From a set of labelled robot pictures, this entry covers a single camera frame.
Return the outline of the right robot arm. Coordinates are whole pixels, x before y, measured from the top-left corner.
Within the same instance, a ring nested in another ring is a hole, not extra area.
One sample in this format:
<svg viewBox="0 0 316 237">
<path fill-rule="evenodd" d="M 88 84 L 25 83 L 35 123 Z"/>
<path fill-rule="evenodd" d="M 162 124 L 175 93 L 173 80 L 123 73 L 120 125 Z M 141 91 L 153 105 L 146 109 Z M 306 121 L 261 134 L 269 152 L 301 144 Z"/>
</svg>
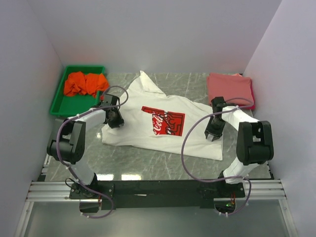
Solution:
<svg viewBox="0 0 316 237">
<path fill-rule="evenodd" d="M 205 137 L 212 136 L 212 141 L 220 139 L 225 125 L 230 124 L 237 131 L 236 158 L 223 171 L 225 180 L 217 184 L 217 193 L 228 197 L 234 191 L 234 185 L 241 182 L 250 171 L 271 160 L 274 156 L 272 127 L 268 121 L 259 121 L 237 105 L 228 103 L 223 97 L 211 100 L 215 115 L 205 129 Z"/>
</svg>

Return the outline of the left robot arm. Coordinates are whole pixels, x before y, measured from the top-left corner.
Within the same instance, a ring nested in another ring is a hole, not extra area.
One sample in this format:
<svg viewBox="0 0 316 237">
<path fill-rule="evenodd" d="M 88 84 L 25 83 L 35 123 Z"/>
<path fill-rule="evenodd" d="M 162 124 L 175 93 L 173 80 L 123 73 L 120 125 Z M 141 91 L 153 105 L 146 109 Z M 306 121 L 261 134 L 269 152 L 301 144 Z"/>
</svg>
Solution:
<svg viewBox="0 0 316 237">
<path fill-rule="evenodd" d="M 120 99 L 105 94 L 100 103 L 88 111 L 70 118 L 56 118 L 47 144 L 48 155 L 61 162 L 81 185 L 81 192 L 87 198 L 94 198 L 99 192 L 97 175 L 83 160 L 86 132 L 97 125 L 120 128 L 124 119 L 120 114 Z"/>
</svg>

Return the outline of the white printed t-shirt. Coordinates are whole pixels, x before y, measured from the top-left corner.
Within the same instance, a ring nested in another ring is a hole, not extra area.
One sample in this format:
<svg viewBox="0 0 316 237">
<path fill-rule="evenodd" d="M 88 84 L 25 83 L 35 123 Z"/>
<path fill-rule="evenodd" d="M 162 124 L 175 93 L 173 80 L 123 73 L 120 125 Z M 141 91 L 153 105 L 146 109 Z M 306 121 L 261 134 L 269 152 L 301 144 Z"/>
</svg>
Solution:
<svg viewBox="0 0 316 237">
<path fill-rule="evenodd" d="M 212 108 L 186 97 L 167 96 L 145 72 L 141 72 L 120 99 L 126 101 L 120 113 L 124 125 L 102 128 L 102 142 L 112 146 L 134 146 L 167 153 L 212 160 L 222 160 L 223 140 L 212 142 L 205 138 L 208 121 L 204 120 L 192 131 L 189 129 Z"/>
</svg>

